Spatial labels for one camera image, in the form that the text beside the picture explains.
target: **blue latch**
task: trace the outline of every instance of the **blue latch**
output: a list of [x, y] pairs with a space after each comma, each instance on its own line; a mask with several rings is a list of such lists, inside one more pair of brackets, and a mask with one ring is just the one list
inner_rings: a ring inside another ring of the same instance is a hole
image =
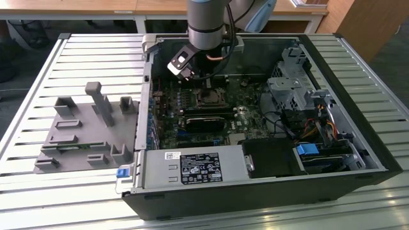
[[129, 169], [117, 169], [116, 178], [126, 178], [126, 177], [129, 177]]
[[298, 155], [312, 155], [312, 154], [318, 154], [320, 151], [317, 149], [317, 146], [314, 144], [300, 144], [297, 146], [297, 152]]

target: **green circuit board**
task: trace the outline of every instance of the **green circuit board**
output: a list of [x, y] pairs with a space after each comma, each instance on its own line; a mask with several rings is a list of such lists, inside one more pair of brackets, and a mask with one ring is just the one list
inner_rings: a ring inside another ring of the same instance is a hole
[[241, 77], [229, 77], [229, 84], [224, 88], [216, 88], [224, 95], [224, 106], [233, 107], [236, 115], [225, 119], [222, 131], [212, 133], [189, 133], [184, 129], [184, 116], [181, 108], [197, 106], [197, 90], [181, 89], [174, 82], [162, 87], [161, 105], [165, 105], [157, 116], [160, 130], [160, 148], [188, 148], [190, 143], [197, 147], [230, 145], [229, 135], [244, 134], [245, 139], [266, 138], [269, 131], [261, 119], [257, 97], [261, 84], [245, 84]]

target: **metal slatted table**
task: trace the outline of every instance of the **metal slatted table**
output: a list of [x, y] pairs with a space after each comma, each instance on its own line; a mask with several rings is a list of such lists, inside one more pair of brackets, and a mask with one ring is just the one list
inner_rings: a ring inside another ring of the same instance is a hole
[[116, 169], [32, 174], [57, 96], [89, 103], [85, 83], [100, 81], [110, 101], [128, 95], [138, 100], [141, 36], [73, 34], [57, 41], [0, 143], [0, 229], [354, 230], [409, 224], [409, 112], [347, 43], [329, 34], [309, 38], [405, 170], [390, 180], [321, 204], [142, 221], [114, 192]]

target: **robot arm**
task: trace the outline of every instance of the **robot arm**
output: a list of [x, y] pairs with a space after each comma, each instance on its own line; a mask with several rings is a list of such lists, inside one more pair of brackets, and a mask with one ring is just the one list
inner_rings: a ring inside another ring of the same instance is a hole
[[[168, 69], [180, 79], [194, 79], [197, 75], [212, 76], [214, 61], [221, 57], [224, 23], [230, 28], [240, 28], [257, 33], [268, 23], [276, 0], [188, 0], [188, 34], [189, 44], [182, 47], [172, 58]], [[200, 63], [200, 73], [194, 73], [190, 60]]]

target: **gray 3d-printed holder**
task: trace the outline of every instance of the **gray 3d-printed holder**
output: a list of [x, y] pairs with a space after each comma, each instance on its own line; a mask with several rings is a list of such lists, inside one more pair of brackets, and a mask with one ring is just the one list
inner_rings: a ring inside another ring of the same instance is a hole
[[109, 103], [101, 84], [89, 82], [93, 103], [58, 97], [52, 127], [34, 163], [34, 173], [117, 168], [132, 163], [138, 102], [122, 97]]

